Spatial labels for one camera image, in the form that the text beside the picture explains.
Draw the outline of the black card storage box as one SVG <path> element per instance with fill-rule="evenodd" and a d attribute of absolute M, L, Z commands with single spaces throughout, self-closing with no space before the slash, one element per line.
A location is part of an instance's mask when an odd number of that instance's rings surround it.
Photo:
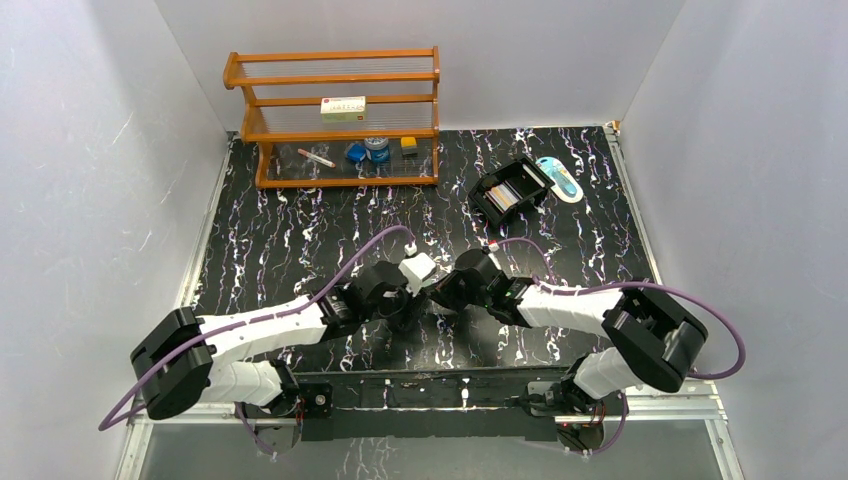
<path fill-rule="evenodd" d="M 539 207 L 553 185 L 533 161 L 519 158 L 483 174 L 467 200 L 490 227 L 500 228 L 520 213 Z"/>

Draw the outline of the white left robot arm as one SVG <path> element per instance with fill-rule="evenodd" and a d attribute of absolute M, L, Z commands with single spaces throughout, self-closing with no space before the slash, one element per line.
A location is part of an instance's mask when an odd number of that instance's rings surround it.
<path fill-rule="evenodd" d="M 148 416 L 169 419 L 198 402 L 290 414 L 302 396 L 291 371 L 260 355 L 344 338 L 371 321 L 401 324 L 436 270 L 418 254 L 398 264 L 379 261 L 325 293 L 274 307 L 220 316 L 173 310 L 130 355 Z"/>

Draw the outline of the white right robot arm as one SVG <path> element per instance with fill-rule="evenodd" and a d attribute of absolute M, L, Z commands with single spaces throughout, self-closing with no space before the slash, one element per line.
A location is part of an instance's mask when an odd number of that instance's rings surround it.
<path fill-rule="evenodd" d="M 452 311 L 473 305 L 505 325 L 577 330 L 610 341 L 609 348 L 579 358 L 561 380 L 531 381 L 510 399 L 533 416 L 587 414 L 608 395 L 641 385 L 675 393 L 708 338 L 703 323 L 656 284 L 557 289 L 508 276 L 486 248 L 463 253 L 425 292 Z"/>

